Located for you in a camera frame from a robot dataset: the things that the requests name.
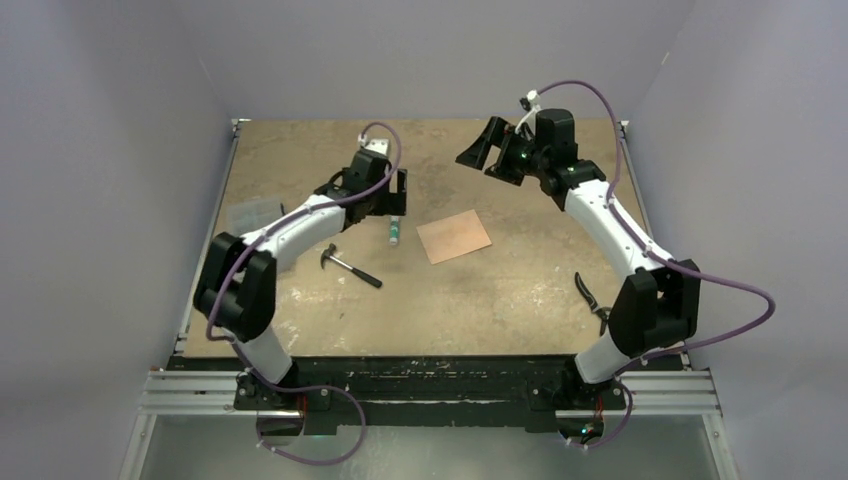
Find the pliers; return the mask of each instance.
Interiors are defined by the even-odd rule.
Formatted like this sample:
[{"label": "pliers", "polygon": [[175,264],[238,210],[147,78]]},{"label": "pliers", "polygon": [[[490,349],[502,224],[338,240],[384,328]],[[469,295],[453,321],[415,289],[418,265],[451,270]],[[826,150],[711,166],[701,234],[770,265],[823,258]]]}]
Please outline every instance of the pliers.
[{"label": "pliers", "polygon": [[607,323],[609,323],[609,312],[612,310],[610,307],[601,307],[598,305],[598,301],[595,300],[592,292],[586,288],[586,284],[583,283],[583,279],[580,278],[580,273],[574,272],[574,284],[577,285],[577,290],[580,292],[580,295],[589,302],[589,308],[592,310],[592,313],[598,316],[601,319],[601,335],[606,333],[607,331]]}]

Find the white wall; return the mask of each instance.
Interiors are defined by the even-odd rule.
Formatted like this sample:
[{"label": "white wall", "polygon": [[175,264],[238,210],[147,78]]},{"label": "white wall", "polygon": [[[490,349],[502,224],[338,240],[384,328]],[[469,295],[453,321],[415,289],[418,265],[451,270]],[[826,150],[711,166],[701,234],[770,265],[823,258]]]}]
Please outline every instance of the white wall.
[{"label": "white wall", "polygon": [[[844,0],[698,0],[630,124],[658,239],[777,300],[763,327],[695,355],[743,478],[848,471],[846,18]],[[698,337],[763,308],[707,288]]]},{"label": "white wall", "polygon": [[173,346],[228,117],[166,0],[0,6],[0,464],[115,478]]},{"label": "white wall", "polygon": [[233,117],[486,117],[572,77],[629,118],[694,0],[176,2]]}]

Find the hammer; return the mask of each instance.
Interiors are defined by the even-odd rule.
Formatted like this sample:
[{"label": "hammer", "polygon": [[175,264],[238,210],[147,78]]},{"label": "hammer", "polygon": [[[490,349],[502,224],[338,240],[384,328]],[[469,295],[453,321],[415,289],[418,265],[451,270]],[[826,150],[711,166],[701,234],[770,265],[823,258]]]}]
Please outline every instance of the hammer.
[{"label": "hammer", "polygon": [[341,265],[343,268],[350,270],[357,277],[359,277],[359,278],[365,280],[366,282],[370,283],[371,286],[373,286],[374,288],[380,288],[380,287],[383,286],[383,282],[381,282],[380,280],[377,280],[376,278],[372,277],[371,275],[368,275],[367,273],[363,272],[362,270],[360,270],[356,267],[351,267],[350,265],[344,263],[343,261],[334,257],[333,256],[334,253],[336,253],[336,244],[335,243],[331,243],[330,246],[327,247],[326,250],[321,252],[321,269],[322,270],[324,269],[324,262],[326,260],[332,260],[332,261],[338,263],[339,265]]}]

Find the small bottle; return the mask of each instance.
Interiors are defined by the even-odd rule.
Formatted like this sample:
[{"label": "small bottle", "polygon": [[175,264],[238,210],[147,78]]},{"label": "small bottle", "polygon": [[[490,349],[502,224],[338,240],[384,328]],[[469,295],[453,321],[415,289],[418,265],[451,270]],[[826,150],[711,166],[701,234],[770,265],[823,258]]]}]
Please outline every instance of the small bottle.
[{"label": "small bottle", "polygon": [[400,217],[392,215],[389,223],[389,245],[397,245],[400,241]]}]

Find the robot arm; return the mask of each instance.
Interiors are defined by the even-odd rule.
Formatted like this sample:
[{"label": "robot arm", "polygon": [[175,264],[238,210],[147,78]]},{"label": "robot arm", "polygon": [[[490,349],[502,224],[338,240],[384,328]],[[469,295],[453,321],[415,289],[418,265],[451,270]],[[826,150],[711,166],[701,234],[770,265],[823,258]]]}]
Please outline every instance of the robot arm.
[{"label": "robot arm", "polygon": [[[607,200],[609,183],[597,165],[578,159],[571,112],[522,104],[535,114],[535,133],[525,123],[526,116],[518,126],[492,117],[456,162],[483,170],[491,147],[500,148],[496,163],[484,173],[514,185],[521,185],[527,175],[538,178],[542,191],[589,232],[622,282],[606,333],[564,366],[558,394],[567,407],[607,388],[618,370],[646,351],[694,335],[700,281],[648,258],[613,217],[610,204],[616,205],[623,221],[653,253],[674,261],[620,208],[614,196]],[[697,270],[691,260],[678,263]]]},{"label": "robot arm", "polygon": [[[376,185],[389,171],[388,142],[372,140],[342,169],[318,187],[300,207],[259,230],[234,237],[221,233],[212,240],[193,297],[194,307],[209,317],[222,295],[215,325],[228,332],[239,350],[262,376],[281,382],[292,369],[291,356],[270,328],[276,305],[277,274],[315,244],[359,223],[366,216],[406,214],[406,171],[397,171],[397,191],[389,184],[344,206],[328,203],[344,200]],[[221,292],[224,278],[248,245],[261,240],[243,263],[240,281]]]}]

